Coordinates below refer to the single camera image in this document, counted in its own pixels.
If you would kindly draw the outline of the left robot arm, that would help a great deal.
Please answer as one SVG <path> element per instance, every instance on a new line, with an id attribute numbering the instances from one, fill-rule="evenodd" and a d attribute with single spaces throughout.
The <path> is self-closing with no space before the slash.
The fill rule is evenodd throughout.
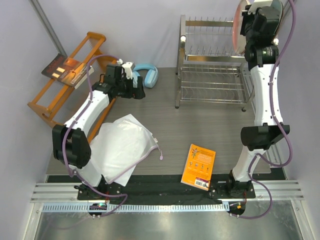
<path id="1" fill-rule="evenodd" d="M 103 81 L 90 87 L 90 93 L 75 115 L 52 129 L 53 157 L 62 162 L 68 174 L 77 176 L 89 187 L 89 194 L 100 200 L 107 192 L 101 184 L 102 174 L 91 162 L 89 131 L 102 111 L 116 97 L 143 99 L 146 94 L 142 77 L 134 77 L 133 62 L 108 64 Z"/>

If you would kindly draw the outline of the light teal plate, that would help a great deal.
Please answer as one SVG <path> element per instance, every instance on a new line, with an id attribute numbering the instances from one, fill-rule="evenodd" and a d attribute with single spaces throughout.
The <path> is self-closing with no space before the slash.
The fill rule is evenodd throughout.
<path id="1" fill-rule="evenodd" d="M 278 25 L 275 30 L 275 36 L 277 36 L 282 24 L 284 6 L 281 0 L 273 0 L 271 6 L 277 11 L 278 14 Z"/>

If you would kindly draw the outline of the pink and cream plate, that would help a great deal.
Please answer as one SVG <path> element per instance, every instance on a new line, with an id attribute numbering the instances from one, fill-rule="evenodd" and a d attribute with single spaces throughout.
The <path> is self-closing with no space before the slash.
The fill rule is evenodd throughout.
<path id="1" fill-rule="evenodd" d="M 242 13 L 246 6 L 249 5 L 248 0 L 240 0 L 236 8 L 232 25 L 232 45 L 235 54 L 242 55 L 245 52 L 246 37 L 241 35 L 241 28 L 243 23 Z"/>

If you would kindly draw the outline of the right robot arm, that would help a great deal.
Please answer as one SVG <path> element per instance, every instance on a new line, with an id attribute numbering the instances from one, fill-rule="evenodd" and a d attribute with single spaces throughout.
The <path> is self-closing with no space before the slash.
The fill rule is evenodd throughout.
<path id="1" fill-rule="evenodd" d="M 242 151 L 226 182 L 226 193 L 240 198 L 250 191 L 259 159 L 290 132 L 283 123 L 278 99 L 279 48 L 275 42 L 283 16 L 279 0 L 242 0 L 233 22 L 232 43 L 243 54 L 253 80 L 255 120 L 240 132 Z"/>

